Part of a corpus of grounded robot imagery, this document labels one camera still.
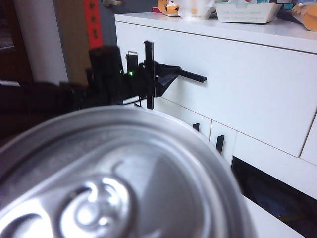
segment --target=orange object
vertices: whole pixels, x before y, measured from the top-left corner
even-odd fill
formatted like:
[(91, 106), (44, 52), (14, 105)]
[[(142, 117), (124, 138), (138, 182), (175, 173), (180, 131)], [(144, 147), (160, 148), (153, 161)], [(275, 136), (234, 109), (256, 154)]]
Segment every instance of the orange object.
[(167, 16), (178, 16), (178, 5), (174, 1), (158, 0), (159, 10)]
[(292, 9), (292, 15), (308, 30), (317, 31), (317, 2), (295, 5)]

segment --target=white tray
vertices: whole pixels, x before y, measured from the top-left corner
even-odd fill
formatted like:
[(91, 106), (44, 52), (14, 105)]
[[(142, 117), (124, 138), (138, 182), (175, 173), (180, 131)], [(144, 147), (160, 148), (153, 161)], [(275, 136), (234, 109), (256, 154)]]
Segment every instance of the white tray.
[(273, 21), (281, 4), (216, 3), (220, 22), (267, 23)]

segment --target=black drawer handle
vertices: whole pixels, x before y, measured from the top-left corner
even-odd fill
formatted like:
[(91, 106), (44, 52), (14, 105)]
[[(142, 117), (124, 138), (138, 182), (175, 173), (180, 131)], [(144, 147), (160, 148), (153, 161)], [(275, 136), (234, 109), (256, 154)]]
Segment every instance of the black drawer handle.
[(196, 131), (199, 131), (199, 123), (193, 124), (193, 128), (194, 128)]
[(220, 154), (222, 153), (223, 141), (224, 141), (224, 135), (218, 136), (216, 149)]

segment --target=drawer front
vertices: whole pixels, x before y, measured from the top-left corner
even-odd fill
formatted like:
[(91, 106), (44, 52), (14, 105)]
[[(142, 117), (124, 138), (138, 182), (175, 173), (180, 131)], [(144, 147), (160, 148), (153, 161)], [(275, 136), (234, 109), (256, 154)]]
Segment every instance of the drawer front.
[(317, 165), (317, 117), (308, 134), (301, 158)]
[(129, 50), (142, 62), (150, 40), (157, 62), (208, 78), (178, 77), (166, 99), (299, 157), (317, 106), (317, 55), (122, 22), (116, 29), (123, 62)]
[(211, 122), (210, 142), (214, 146), (217, 146), (217, 144), (221, 145), (221, 140), (222, 140), (221, 136), (223, 136), (221, 155), (231, 165), (234, 143), (236, 141), (237, 132), (213, 120)]
[(317, 166), (237, 133), (233, 155), (317, 199)]
[(257, 238), (303, 238), (301, 234), (244, 197)]
[(154, 110), (176, 117), (190, 126), (199, 123), (199, 132), (209, 139), (211, 128), (211, 120), (209, 118), (199, 115), (198, 113), (188, 110), (164, 98), (154, 99)]

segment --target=silver can top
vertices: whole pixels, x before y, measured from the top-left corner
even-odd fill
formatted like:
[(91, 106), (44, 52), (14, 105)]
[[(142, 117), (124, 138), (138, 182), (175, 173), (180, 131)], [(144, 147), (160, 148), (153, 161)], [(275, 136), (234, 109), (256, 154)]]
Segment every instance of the silver can top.
[(254, 237), (229, 166), (162, 113), (66, 114), (5, 145), (5, 161), (1, 237), (44, 237), (42, 227), (52, 238)]

